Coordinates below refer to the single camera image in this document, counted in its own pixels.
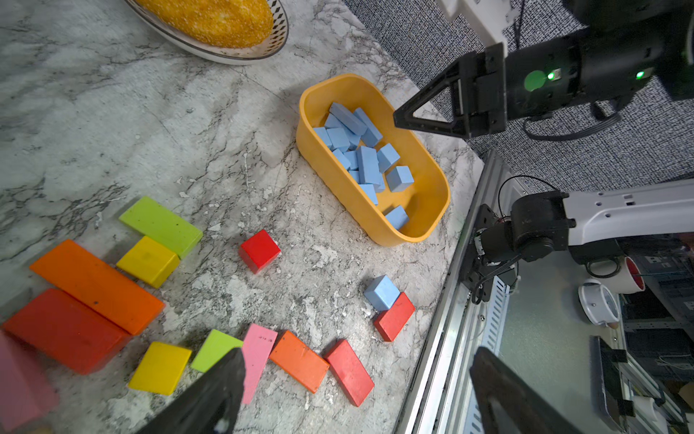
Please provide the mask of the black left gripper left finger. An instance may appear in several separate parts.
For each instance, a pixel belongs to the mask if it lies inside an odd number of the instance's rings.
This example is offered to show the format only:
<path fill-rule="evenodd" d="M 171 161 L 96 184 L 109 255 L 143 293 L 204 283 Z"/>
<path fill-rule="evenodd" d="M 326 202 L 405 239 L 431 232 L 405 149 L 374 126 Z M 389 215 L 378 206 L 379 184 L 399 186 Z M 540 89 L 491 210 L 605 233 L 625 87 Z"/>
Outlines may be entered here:
<path fill-rule="evenodd" d="M 138 434 L 233 432 L 245 375 L 242 350 L 234 348 Z"/>

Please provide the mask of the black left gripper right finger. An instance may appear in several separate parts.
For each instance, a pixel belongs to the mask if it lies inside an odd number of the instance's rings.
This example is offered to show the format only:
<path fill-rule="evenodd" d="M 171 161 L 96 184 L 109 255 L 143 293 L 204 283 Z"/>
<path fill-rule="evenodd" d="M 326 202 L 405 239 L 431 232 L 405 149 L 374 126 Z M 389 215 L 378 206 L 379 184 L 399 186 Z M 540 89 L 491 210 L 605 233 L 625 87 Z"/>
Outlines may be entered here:
<path fill-rule="evenodd" d="M 477 349 L 470 375 L 484 432 L 578 432 L 488 348 Z"/>

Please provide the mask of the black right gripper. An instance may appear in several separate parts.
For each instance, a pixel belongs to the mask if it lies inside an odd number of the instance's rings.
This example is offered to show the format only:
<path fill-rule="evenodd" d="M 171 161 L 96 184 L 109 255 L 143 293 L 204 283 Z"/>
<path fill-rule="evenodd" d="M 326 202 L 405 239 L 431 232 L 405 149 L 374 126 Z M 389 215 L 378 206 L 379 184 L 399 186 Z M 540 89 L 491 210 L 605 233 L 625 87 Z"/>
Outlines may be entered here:
<path fill-rule="evenodd" d="M 397 128 L 471 139 L 504 131 L 507 126 L 504 45 L 457 58 L 444 72 L 394 111 Z M 415 112 L 444 90 L 450 95 L 453 119 L 440 121 Z"/>

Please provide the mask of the blue long block bottom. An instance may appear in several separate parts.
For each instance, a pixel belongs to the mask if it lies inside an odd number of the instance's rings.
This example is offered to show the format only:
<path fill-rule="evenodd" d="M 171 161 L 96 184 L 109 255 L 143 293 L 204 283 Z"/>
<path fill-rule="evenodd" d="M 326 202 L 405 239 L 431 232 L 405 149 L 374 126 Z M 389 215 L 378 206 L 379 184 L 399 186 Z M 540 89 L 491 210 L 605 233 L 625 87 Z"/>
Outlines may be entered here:
<path fill-rule="evenodd" d="M 382 174 L 379 168 L 377 151 L 368 146 L 356 150 L 361 184 L 381 184 Z"/>

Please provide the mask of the blue long block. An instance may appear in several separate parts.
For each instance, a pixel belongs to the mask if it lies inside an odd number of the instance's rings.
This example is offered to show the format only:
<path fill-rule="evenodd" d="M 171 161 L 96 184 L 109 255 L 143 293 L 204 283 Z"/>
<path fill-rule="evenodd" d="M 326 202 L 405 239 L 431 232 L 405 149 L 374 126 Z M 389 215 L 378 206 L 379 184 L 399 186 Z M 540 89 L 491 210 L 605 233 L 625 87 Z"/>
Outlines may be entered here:
<path fill-rule="evenodd" d="M 331 105 L 330 113 L 355 135 L 362 136 L 365 134 L 367 126 L 339 102 L 334 102 Z"/>
<path fill-rule="evenodd" d="M 382 174 L 379 168 L 377 151 L 368 146 L 356 150 L 361 184 L 381 184 Z"/>

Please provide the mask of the yellow plastic tray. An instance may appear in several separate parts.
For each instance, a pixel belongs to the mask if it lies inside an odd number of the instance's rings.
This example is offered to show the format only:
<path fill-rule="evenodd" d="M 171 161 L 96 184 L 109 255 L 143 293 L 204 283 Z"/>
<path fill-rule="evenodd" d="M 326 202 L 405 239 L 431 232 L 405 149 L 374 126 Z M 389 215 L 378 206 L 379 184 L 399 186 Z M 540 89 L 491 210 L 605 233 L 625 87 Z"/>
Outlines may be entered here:
<path fill-rule="evenodd" d="M 382 246 L 422 242 L 450 202 L 446 177 L 394 108 L 361 76 L 343 74 L 301 96 L 301 155 L 366 233 Z"/>

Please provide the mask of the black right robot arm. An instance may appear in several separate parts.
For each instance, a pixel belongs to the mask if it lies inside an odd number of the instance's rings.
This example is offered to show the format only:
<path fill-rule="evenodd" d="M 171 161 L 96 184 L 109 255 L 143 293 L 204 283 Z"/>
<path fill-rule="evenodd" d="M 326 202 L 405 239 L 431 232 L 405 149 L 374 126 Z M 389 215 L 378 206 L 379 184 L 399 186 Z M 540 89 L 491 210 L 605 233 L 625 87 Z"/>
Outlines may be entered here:
<path fill-rule="evenodd" d="M 675 101 L 693 96 L 690 1 L 567 1 L 580 30 L 528 47 L 508 48 L 504 30 L 522 27 L 507 1 L 444 1 L 484 44 L 458 57 L 394 113 L 398 128 L 460 139 L 503 132 L 587 104 L 596 124 L 583 139 L 612 127 L 634 95 L 658 78 Z"/>

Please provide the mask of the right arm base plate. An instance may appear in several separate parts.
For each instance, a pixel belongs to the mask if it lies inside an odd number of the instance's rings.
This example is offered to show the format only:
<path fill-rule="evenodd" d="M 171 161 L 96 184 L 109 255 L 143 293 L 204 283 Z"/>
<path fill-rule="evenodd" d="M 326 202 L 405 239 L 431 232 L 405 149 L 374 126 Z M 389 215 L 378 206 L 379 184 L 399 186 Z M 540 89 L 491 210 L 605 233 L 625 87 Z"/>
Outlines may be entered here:
<path fill-rule="evenodd" d="M 489 301 L 493 279 L 510 271 L 520 259 L 513 248 L 511 221 L 497 216 L 487 204 L 480 205 L 458 278 L 469 289 L 471 302 Z"/>

